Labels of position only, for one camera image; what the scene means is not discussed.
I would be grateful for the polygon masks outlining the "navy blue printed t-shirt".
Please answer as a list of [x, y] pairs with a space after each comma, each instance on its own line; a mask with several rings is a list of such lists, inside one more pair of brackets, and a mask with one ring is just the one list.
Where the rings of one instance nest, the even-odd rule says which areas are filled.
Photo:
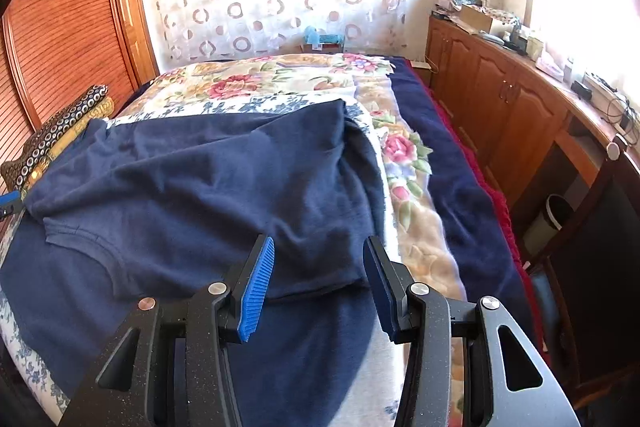
[[384, 230], [369, 139], [342, 100], [294, 112], [89, 124], [26, 198], [50, 244], [101, 265], [118, 297], [186, 293], [276, 248], [272, 299], [366, 280]]

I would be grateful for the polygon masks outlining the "dark circle-pattern pillow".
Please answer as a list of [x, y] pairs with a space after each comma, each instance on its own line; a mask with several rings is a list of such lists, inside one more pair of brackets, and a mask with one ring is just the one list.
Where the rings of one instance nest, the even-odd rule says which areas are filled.
[[1, 165], [1, 176], [8, 190], [25, 195], [42, 178], [51, 162], [85, 131], [90, 121], [111, 116], [114, 108], [108, 87], [95, 84], [55, 113], [25, 142], [19, 158]]

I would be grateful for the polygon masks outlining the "navy blue blanket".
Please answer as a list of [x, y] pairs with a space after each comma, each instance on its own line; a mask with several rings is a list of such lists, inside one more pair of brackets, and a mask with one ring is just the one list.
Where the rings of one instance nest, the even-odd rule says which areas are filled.
[[410, 62], [400, 56], [392, 56], [390, 62], [400, 115], [433, 150], [428, 191], [444, 222], [468, 299], [497, 297], [540, 349], [540, 312], [516, 246], [506, 198], [487, 183], [474, 153], [454, 133], [446, 112]]

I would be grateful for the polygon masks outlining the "floral quilt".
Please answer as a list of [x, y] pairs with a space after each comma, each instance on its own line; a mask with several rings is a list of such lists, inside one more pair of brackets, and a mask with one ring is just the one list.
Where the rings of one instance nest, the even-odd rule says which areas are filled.
[[182, 66], [154, 79], [115, 124], [227, 113], [284, 114], [314, 103], [345, 101], [378, 154], [386, 181], [385, 246], [413, 278], [442, 295], [466, 291], [445, 239], [428, 181], [431, 149], [400, 115], [394, 68], [383, 57], [352, 53], [285, 54]]

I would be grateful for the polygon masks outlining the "white waste bin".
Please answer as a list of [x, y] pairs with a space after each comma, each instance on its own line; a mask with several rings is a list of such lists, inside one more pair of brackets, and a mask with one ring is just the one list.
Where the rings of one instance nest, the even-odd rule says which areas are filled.
[[549, 195], [524, 234], [526, 251], [532, 257], [537, 256], [573, 215], [573, 207], [562, 195]]

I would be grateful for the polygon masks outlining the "blue white floral sheet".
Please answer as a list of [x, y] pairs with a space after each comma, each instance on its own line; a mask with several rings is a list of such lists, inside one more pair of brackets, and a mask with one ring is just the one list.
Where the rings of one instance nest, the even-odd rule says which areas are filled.
[[[16, 356], [27, 367], [29, 384], [50, 381], [58, 401], [68, 404], [91, 362], [141, 299], [190, 298], [235, 265], [194, 291], [118, 297], [98, 262], [47, 241], [25, 199], [1, 265], [1, 315], [14, 328]], [[242, 421], [330, 425], [356, 381], [376, 322], [367, 277], [361, 285], [290, 298], [272, 299], [268, 291], [256, 331], [229, 350]]]

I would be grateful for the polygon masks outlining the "dark wooden chair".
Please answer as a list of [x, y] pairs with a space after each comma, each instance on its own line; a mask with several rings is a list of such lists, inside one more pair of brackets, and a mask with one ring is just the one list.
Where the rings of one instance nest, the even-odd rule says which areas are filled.
[[639, 169], [616, 136], [529, 269], [551, 368], [575, 410], [639, 374]]

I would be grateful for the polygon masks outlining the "wooden louvered wardrobe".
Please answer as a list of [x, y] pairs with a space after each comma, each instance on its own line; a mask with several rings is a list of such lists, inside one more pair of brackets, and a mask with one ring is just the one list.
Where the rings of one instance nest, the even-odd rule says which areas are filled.
[[142, 85], [119, 0], [12, 0], [1, 17], [1, 157], [93, 84], [116, 108]]

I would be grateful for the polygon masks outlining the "wooden cabinet sideboard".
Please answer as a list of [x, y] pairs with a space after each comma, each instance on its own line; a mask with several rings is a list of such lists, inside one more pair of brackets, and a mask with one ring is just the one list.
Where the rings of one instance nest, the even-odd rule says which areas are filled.
[[574, 178], [593, 184], [615, 134], [603, 113], [518, 54], [431, 17], [432, 88], [485, 179], [525, 207]]

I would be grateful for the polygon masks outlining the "cardboard box on cabinet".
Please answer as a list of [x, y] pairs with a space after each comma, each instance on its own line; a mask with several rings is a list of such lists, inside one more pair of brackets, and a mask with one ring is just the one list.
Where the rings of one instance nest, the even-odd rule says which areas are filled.
[[477, 31], [496, 36], [511, 31], [516, 22], [516, 18], [509, 12], [476, 5], [463, 5], [458, 12], [458, 19]]

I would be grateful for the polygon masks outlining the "blue toy on box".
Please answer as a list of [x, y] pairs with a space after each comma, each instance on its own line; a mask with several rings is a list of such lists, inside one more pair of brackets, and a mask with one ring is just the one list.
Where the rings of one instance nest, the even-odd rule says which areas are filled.
[[307, 53], [342, 53], [345, 37], [340, 34], [326, 34], [308, 26], [303, 33], [302, 50]]

